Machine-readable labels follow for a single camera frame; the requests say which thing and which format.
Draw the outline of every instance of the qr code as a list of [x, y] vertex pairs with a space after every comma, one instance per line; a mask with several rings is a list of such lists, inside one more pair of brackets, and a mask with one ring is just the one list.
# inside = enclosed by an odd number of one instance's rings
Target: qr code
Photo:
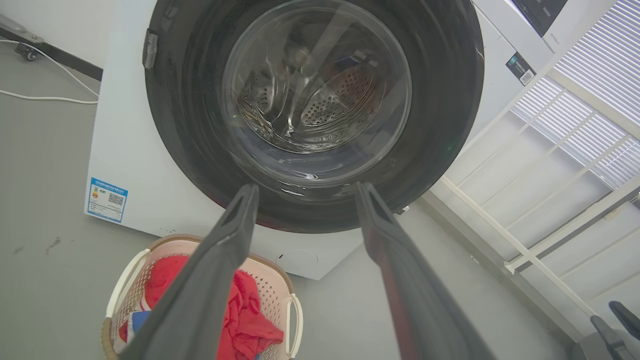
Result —
[[116, 205], [120, 205], [122, 206], [122, 201], [124, 200], [124, 198], [122, 196], [118, 196], [114, 193], [110, 193], [109, 194], [109, 202], [112, 202]]
[[524, 73], [522, 77], [520, 77], [520, 82], [526, 86], [531, 81], [531, 79], [533, 79], [533, 71], [529, 69]]

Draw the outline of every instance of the washing machine door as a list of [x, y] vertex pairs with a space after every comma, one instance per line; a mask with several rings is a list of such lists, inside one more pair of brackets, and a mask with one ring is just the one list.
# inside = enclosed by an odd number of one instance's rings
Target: washing machine door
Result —
[[260, 186], [258, 223], [358, 226], [355, 183], [392, 211], [461, 149], [483, 45], [469, 0], [159, 0], [149, 105], [185, 175], [221, 206]]

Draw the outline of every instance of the floor stain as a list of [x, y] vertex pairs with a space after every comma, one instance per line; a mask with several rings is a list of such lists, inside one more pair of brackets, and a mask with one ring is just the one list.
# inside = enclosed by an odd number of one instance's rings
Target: floor stain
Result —
[[49, 247], [47, 247], [47, 250], [44, 252], [45, 254], [49, 255], [49, 251], [51, 249], [53, 249], [55, 246], [57, 246], [60, 243], [60, 237], [58, 236], [54, 241], [53, 244], [49, 245]]

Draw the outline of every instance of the laundry basket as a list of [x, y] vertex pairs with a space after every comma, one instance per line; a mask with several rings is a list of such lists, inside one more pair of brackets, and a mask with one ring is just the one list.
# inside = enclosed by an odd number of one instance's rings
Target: laundry basket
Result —
[[[200, 244], [197, 236], [174, 234], [155, 241], [149, 248], [136, 255], [122, 272], [116, 283], [107, 313], [102, 323], [102, 349], [109, 360], [118, 359], [121, 348], [116, 337], [118, 329], [128, 320], [143, 294], [145, 283], [156, 261], [173, 255], [190, 256]], [[260, 360], [289, 360], [296, 356], [302, 339], [303, 315], [300, 301], [293, 293], [289, 276], [276, 264], [250, 254], [240, 266], [250, 274], [258, 285], [260, 310], [278, 329], [284, 331], [284, 342], [271, 345], [260, 354]], [[291, 305], [296, 308], [296, 332], [293, 343], [289, 343], [291, 327]]]

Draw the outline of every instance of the blue and white sticker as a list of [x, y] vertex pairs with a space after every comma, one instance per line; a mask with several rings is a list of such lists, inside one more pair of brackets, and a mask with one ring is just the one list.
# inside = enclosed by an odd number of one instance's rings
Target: blue and white sticker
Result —
[[92, 177], [87, 212], [97, 217], [122, 222], [128, 194], [127, 190]]

